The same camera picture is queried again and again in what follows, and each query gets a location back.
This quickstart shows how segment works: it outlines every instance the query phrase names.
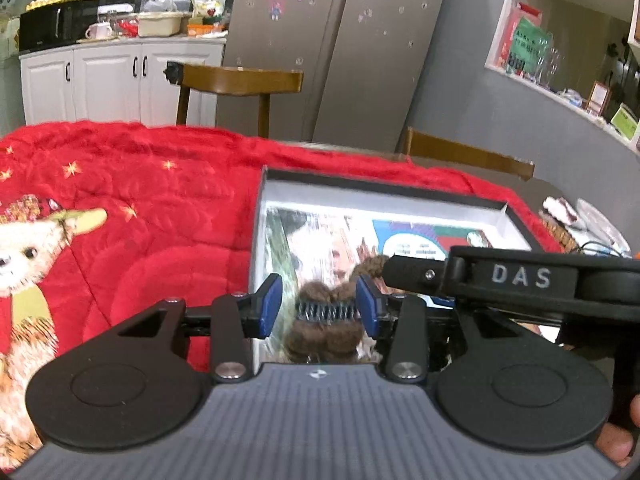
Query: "metal screw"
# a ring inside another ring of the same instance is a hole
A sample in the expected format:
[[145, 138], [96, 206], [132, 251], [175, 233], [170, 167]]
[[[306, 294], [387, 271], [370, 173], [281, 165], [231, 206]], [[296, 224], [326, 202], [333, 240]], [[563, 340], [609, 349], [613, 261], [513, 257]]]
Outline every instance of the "metal screw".
[[391, 371], [399, 379], [409, 380], [419, 377], [422, 373], [422, 367], [416, 363], [402, 362], [394, 364]]
[[246, 372], [246, 368], [242, 363], [236, 363], [235, 361], [228, 361], [226, 363], [220, 363], [216, 366], [216, 375], [223, 379], [239, 379]]

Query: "wooden chair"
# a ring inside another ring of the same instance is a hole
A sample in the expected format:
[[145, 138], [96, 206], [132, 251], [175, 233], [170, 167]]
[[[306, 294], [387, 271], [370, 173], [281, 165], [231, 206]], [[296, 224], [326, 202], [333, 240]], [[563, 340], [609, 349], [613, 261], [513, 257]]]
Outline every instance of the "wooden chair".
[[409, 156], [434, 158], [443, 162], [467, 164], [476, 168], [501, 171], [519, 176], [523, 180], [533, 177], [535, 164], [512, 156], [489, 152], [455, 142], [420, 133], [409, 127], [404, 133], [402, 153]]
[[281, 72], [230, 66], [206, 66], [168, 61], [164, 75], [180, 85], [176, 124], [187, 123], [191, 89], [218, 95], [258, 96], [258, 136], [269, 138], [271, 94], [297, 93], [302, 89], [303, 72]]

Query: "photo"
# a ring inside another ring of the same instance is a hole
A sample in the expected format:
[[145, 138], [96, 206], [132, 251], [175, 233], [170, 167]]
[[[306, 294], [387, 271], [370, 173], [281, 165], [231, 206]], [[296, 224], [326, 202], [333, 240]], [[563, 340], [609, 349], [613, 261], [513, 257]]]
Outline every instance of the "photo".
[[[334, 289], [349, 281], [354, 268], [373, 264], [375, 256], [402, 254], [444, 260], [452, 246], [491, 247], [482, 230], [375, 218], [374, 214], [323, 214], [281, 206], [266, 209], [264, 276], [283, 278], [282, 306], [260, 360], [273, 360], [296, 317], [298, 293], [309, 282]], [[382, 292], [390, 290], [376, 279]], [[449, 306], [446, 300], [436, 305]]]

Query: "microwave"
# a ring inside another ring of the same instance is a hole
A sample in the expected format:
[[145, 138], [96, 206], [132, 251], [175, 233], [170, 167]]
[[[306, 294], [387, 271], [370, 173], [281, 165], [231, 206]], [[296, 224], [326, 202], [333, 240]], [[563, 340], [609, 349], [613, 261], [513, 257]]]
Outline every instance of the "microwave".
[[98, 0], [75, 0], [28, 10], [20, 15], [21, 54], [74, 44], [98, 19]]

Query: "human hand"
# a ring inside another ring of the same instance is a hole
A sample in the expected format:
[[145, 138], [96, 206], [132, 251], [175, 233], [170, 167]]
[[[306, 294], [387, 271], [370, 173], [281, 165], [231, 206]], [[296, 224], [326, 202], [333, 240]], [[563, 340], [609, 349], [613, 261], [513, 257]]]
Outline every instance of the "human hand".
[[[632, 422], [640, 428], [640, 395], [636, 395], [631, 401], [629, 414]], [[629, 453], [633, 444], [631, 433], [607, 422], [596, 441], [596, 448], [611, 461], [624, 467], [631, 460]]]

